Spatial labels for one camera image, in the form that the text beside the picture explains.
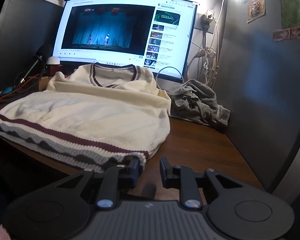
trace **power outlet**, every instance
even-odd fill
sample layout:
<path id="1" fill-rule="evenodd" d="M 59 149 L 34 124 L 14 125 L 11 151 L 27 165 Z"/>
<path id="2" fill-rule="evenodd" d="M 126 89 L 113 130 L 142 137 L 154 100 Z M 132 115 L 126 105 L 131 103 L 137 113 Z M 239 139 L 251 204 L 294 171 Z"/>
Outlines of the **power outlet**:
<path id="1" fill-rule="evenodd" d="M 213 13 L 214 13 L 213 10 L 207 11 L 208 16 Z M 201 30 L 201 31 L 213 34 L 215 22 L 211 21 L 212 19 L 209 19 L 207 17 L 207 15 L 197 13 L 196 17 L 195 17 L 195 22 L 194 22 L 194 28 L 197 30 Z"/>
<path id="2" fill-rule="evenodd" d="M 213 20 L 213 16 L 214 16 L 214 10 L 208 9 L 208 10 L 207 10 L 207 18 L 208 18 L 209 20 Z"/>

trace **monitor screen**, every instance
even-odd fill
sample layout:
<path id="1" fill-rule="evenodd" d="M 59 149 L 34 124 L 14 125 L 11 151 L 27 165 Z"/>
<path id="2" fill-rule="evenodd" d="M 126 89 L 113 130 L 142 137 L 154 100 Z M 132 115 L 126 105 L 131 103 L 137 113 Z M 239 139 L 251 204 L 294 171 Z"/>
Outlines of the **monitor screen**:
<path id="1" fill-rule="evenodd" d="M 53 56 L 61 61 L 137 65 L 184 73 L 197 5 L 187 0 L 70 0 Z M 160 77 L 175 80 L 177 70 Z"/>

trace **performer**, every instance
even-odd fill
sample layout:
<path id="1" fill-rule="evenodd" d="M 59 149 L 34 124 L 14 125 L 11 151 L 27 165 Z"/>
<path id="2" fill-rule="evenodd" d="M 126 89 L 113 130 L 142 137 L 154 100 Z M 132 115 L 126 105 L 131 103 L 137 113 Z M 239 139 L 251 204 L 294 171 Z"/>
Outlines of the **performer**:
<path id="1" fill-rule="evenodd" d="M 108 44 L 109 44 L 109 35 L 107 34 L 104 40 L 104 45 L 108 45 Z"/>
<path id="2" fill-rule="evenodd" d="M 88 43 L 87 44 L 91 45 L 91 42 L 92 42 L 92 34 L 89 35 L 89 37 L 88 37 Z"/>

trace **round pad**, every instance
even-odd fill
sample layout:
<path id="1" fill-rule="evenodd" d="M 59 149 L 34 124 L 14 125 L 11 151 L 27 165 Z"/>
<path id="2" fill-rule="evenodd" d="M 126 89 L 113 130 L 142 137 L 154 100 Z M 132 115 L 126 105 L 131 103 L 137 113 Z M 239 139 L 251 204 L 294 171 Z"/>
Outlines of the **round pad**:
<path id="1" fill-rule="evenodd" d="M 254 188 L 233 188 L 221 193 L 207 211 L 212 224 L 239 240 L 273 240 L 294 223 L 294 212 L 284 201 Z"/>
<path id="2" fill-rule="evenodd" d="M 91 216 L 75 192 L 53 188 L 17 199 L 8 206 L 4 226 L 22 240 L 63 240 L 81 231 Z"/>
<path id="3" fill-rule="evenodd" d="M 237 216 L 250 222 L 261 222 L 267 220 L 272 210 L 270 206 L 260 201 L 243 201 L 235 206 Z"/>

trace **tangled cables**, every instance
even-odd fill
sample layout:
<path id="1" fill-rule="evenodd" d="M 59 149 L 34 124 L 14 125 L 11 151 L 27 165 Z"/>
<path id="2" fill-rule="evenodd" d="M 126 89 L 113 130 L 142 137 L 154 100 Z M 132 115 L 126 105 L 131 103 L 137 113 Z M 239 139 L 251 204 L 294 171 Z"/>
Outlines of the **tangled cables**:
<path id="1" fill-rule="evenodd" d="M 201 48 L 201 50 L 194 55 L 187 66 L 187 80 L 189 80 L 189 68 L 195 58 L 198 58 L 198 73 L 197 73 L 197 80 L 201 80 L 202 74 L 204 74 L 204 81 L 205 85 L 210 88 L 213 88 L 216 76 L 217 76 L 217 59 L 216 59 L 216 52 L 214 48 Z"/>

